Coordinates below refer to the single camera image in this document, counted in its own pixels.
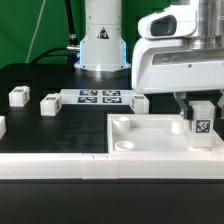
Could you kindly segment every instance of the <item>black table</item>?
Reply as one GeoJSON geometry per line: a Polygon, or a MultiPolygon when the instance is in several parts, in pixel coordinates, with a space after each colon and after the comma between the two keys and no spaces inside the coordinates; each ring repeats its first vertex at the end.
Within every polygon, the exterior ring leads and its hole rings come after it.
{"type": "MultiPolygon", "coordinates": [[[[66,65],[4,67],[0,114],[7,118],[7,134],[0,142],[0,156],[5,152],[106,153],[106,115],[131,113],[130,108],[63,106],[56,118],[42,118],[40,100],[69,88],[130,89],[130,76],[96,81],[73,74],[66,65]],[[7,94],[22,85],[31,88],[30,103],[20,110],[9,108],[7,94]],[[64,142],[61,136],[67,131],[72,134],[64,142]]],[[[223,201],[222,180],[1,180],[0,222],[223,224],[223,201]]]]}

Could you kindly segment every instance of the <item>black cable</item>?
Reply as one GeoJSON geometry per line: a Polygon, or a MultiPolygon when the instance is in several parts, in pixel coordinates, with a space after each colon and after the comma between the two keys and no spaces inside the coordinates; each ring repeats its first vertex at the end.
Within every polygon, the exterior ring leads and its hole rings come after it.
{"type": "Polygon", "coordinates": [[[47,57],[50,53],[56,52],[56,51],[61,51],[61,50],[67,50],[67,47],[62,46],[62,47],[56,47],[56,48],[52,48],[48,51],[45,51],[43,54],[41,54],[40,56],[34,58],[30,63],[31,64],[36,64],[41,58],[43,57],[47,57]]]}
{"type": "Polygon", "coordinates": [[[72,45],[78,45],[78,39],[76,37],[75,33],[75,26],[74,26],[74,21],[73,21],[73,15],[72,15],[72,7],[71,7],[71,1],[70,0],[65,0],[65,8],[66,8],[66,13],[67,13],[67,18],[68,18],[68,28],[69,28],[69,41],[70,44],[72,45]]]}
{"type": "Polygon", "coordinates": [[[70,0],[65,0],[65,7],[67,12],[67,18],[68,18],[68,28],[70,34],[75,34],[75,26],[73,22],[73,16],[72,16],[72,7],[70,0]]]}

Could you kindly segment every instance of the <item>green screen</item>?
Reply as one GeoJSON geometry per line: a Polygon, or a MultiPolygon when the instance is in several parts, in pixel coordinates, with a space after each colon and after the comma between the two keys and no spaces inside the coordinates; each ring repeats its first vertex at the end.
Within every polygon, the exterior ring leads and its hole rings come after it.
{"type": "MultiPolygon", "coordinates": [[[[71,0],[76,34],[85,35],[84,0],[71,0]]],[[[0,68],[25,63],[43,0],[0,0],[0,68]]],[[[128,61],[139,38],[140,18],[167,7],[170,0],[123,0],[122,37],[128,46],[128,61]]],[[[64,0],[46,0],[30,61],[41,53],[68,45],[69,31],[64,0]]],[[[66,63],[65,57],[42,59],[41,63],[66,63]]]]}

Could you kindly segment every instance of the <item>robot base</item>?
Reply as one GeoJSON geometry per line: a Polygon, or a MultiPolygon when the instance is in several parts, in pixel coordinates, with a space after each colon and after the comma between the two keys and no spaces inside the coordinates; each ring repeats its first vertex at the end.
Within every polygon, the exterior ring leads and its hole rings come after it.
{"type": "Polygon", "coordinates": [[[128,75],[131,72],[131,67],[125,67],[116,71],[91,71],[83,68],[74,68],[76,74],[85,75],[91,78],[100,78],[100,79],[108,79],[108,78],[119,78],[120,76],[128,75]]]}

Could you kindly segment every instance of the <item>small white cube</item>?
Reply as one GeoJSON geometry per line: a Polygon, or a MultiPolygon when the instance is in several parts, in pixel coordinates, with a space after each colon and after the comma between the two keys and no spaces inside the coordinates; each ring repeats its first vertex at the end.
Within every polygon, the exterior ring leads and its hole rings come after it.
{"type": "Polygon", "coordinates": [[[135,114],[149,113],[149,100],[142,94],[136,94],[131,97],[130,106],[135,114]]]}
{"type": "Polygon", "coordinates": [[[30,88],[17,86],[9,93],[10,107],[24,107],[30,99],[30,88]]]}
{"type": "Polygon", "coordinates": [[[62,108],[62,97],[60,94],[48,94],[40,102],[40,110],[42,116],[56,116],[62,108]]]}
{"type": "Polygon", "coordinates": [[[5,117],[0,117],[0,139],[3,137],[5,132],[6,132],[5,117]]]}

